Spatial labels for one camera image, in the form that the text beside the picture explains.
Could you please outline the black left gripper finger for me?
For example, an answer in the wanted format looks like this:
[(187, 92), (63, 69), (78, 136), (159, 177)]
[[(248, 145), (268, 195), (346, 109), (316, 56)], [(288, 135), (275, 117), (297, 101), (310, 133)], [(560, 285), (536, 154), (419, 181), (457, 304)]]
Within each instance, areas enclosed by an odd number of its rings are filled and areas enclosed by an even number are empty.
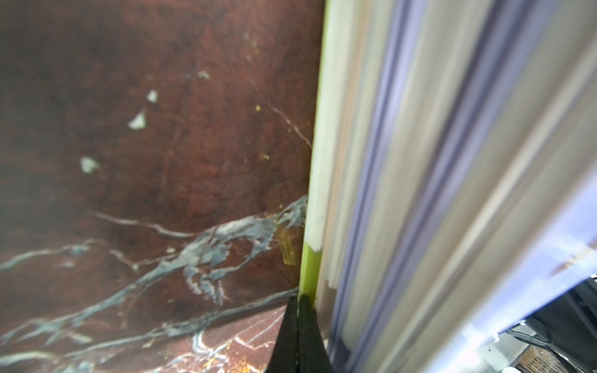
[(289, 299), (269, 364), (270, 372), (334, 372), (306, 295)]

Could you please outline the green desk calendar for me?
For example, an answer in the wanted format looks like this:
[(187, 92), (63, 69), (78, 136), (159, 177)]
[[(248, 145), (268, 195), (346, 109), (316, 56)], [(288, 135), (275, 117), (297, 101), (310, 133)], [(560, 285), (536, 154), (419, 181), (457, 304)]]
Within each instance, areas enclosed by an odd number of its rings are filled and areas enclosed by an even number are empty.
[(367, 29), (370, 1), (327, 1), (325, 5), (309, 196), (303, 236), (299, 295), (316, 300), (341, 116), (354, 49)]

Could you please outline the pink calendar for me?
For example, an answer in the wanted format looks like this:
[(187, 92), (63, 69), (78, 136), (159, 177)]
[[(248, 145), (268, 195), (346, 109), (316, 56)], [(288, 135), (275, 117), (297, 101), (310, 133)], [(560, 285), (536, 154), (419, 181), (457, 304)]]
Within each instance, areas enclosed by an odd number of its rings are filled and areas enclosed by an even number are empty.
[(332, 329), (335, 295), (354, 217), (386, 42), (392, 34), (393, 14), (399, 6), (398, 1), (370, 3), (367, 29), (362, 32), (359, 45), (354, 49), (355, 59), (348, 74), (350, 80), (346, 83), (340, 127), (342, 134), (337, 146), (316, 300), (312, 302), (324, 335)]

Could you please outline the purple calendar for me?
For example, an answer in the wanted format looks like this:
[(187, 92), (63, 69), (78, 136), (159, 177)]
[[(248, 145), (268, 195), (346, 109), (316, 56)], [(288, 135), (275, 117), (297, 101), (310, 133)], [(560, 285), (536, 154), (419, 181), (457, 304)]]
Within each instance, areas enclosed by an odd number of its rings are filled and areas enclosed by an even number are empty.
[(596, 4), (492, 2), (386, 325), (340, 372), (459, 371), (595, 270)]
[(386, 325), (442, 133), (492, 1), (402, 1), (372, 116), (364, 180), (338, 281), (329, 348), (345, 371)]

